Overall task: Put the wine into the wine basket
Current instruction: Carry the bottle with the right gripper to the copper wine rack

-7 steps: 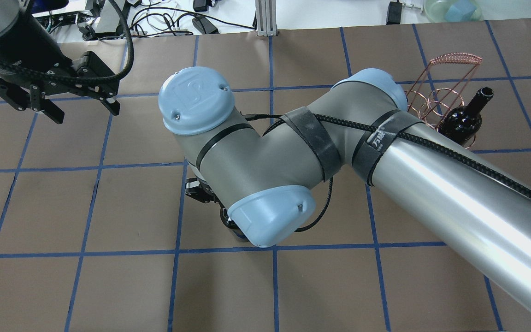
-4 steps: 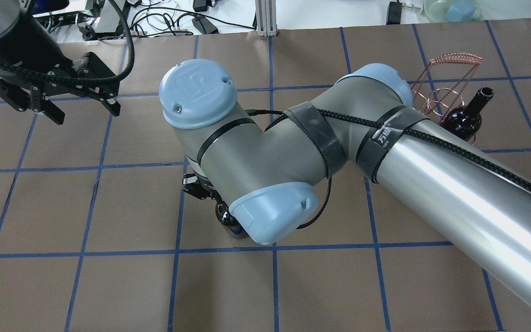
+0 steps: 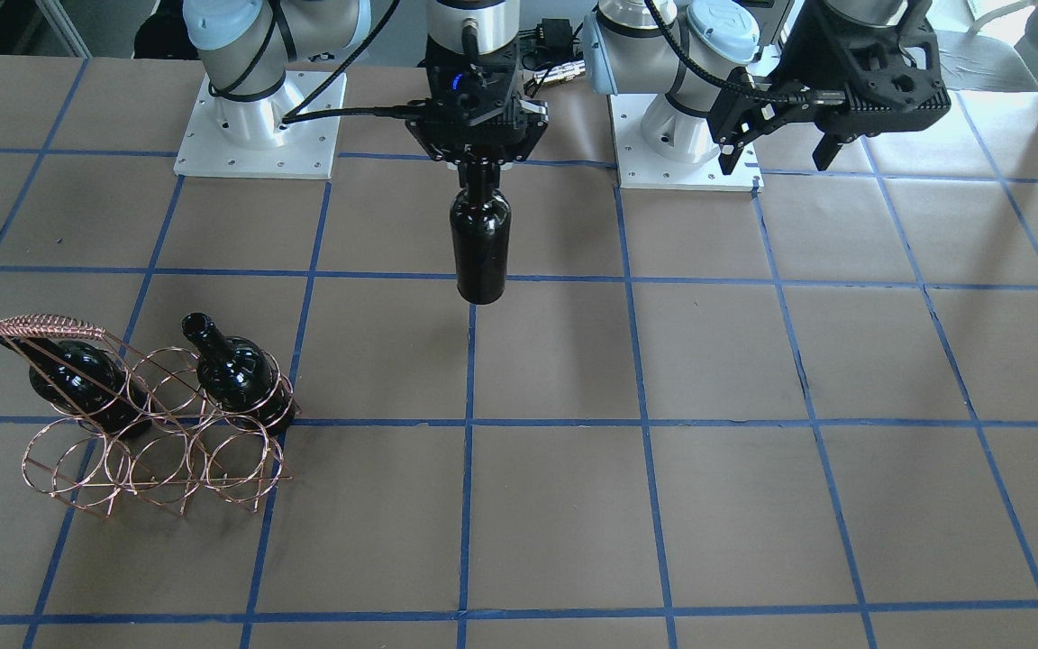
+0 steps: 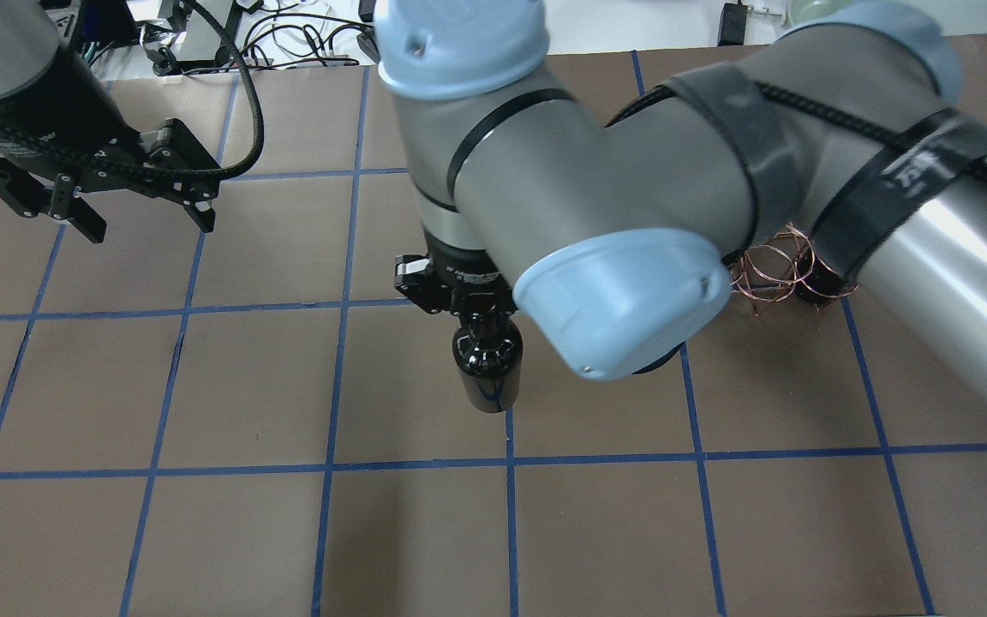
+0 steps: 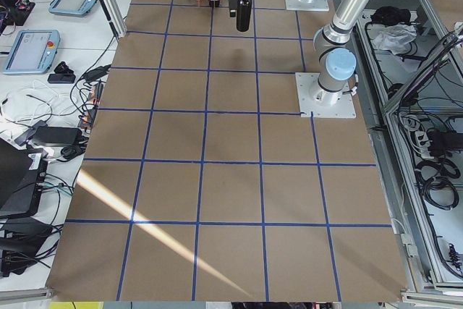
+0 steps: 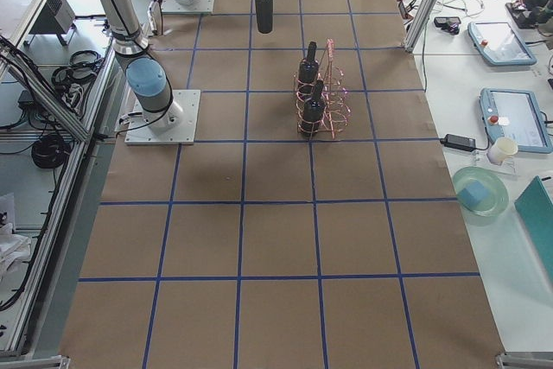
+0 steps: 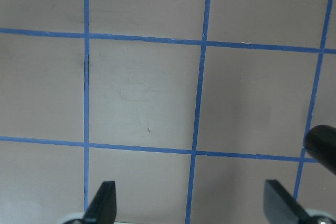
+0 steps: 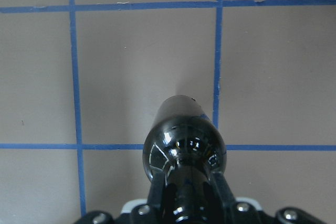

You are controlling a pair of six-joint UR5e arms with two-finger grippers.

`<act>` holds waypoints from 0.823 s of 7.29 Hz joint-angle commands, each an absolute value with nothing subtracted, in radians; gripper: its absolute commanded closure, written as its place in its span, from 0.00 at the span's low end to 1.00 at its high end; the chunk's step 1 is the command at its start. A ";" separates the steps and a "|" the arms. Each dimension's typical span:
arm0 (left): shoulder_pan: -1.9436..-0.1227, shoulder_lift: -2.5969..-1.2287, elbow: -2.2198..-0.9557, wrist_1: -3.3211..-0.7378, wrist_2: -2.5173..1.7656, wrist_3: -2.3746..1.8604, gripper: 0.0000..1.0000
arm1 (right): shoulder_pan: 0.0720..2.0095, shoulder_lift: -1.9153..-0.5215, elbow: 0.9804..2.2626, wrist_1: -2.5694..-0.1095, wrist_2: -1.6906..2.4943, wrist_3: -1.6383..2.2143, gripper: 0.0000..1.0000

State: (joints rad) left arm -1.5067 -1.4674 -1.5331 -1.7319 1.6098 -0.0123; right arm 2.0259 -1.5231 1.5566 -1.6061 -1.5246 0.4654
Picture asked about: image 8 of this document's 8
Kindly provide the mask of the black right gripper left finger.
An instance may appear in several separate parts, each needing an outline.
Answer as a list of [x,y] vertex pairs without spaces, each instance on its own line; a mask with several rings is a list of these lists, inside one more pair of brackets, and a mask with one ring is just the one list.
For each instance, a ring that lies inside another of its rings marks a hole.
[[165,216],[165,190],[165,174],[155,174],[146,203],[134,207],[131,211],[131,223],[168,223]]

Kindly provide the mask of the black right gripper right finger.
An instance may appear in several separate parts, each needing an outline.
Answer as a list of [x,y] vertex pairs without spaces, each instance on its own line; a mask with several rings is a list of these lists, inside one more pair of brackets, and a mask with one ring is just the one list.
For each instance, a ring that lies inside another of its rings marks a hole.
[[236,198],[221,172],[211,172],[210,178],[215,198],[219,201],[222,223],[262,223],[259,202],[248,197]]

